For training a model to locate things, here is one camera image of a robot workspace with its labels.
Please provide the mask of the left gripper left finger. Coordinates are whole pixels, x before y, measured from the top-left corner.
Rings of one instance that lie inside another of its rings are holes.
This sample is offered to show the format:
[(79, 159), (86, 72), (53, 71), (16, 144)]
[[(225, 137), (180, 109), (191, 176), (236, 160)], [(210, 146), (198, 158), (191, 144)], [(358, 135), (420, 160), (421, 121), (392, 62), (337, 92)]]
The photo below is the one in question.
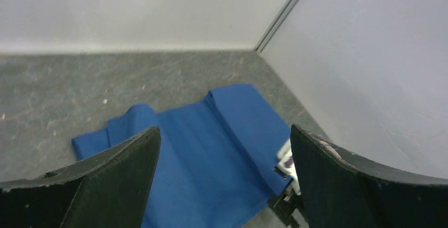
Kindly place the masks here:
[(34, 179), (1, 183), (1, 227), (140, 227), (160, 153), (149, 127)]

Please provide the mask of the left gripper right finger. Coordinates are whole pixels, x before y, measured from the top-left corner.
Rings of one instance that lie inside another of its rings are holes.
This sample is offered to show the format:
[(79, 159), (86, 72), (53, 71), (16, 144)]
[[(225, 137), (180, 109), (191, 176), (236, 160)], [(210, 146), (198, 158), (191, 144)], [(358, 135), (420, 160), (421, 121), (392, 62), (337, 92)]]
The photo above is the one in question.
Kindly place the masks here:
[(291, 148), (310, 227), (447, 227), (447, 180), (392, 168), (297, 125)]

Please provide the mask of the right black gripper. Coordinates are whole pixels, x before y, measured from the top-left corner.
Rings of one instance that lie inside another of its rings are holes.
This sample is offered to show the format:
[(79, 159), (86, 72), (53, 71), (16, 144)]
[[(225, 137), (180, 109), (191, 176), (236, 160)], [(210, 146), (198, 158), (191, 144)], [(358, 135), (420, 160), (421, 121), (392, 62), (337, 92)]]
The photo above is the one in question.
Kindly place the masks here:
[(303, 197), (292, 189), (284, 188), (279, 195), (271, 196), (267, 205), (286, 227), (301, 227), (293, 213), (296, 210), (304, 213)]

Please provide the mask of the blue surgical drape cloth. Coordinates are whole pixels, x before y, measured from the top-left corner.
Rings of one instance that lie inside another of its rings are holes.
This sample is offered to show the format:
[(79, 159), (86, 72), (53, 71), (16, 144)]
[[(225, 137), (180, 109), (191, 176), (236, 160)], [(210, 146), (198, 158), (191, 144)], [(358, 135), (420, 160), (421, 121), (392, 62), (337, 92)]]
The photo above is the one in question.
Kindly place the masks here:
[(273, 169), (290, 129), (250, 84), (159, 113), (135, 104), (74, 137), (74, 153), (88, 158), (150, 126), (160, 128), (161, 150), (143, 227), (241, 227), (287, 184)]

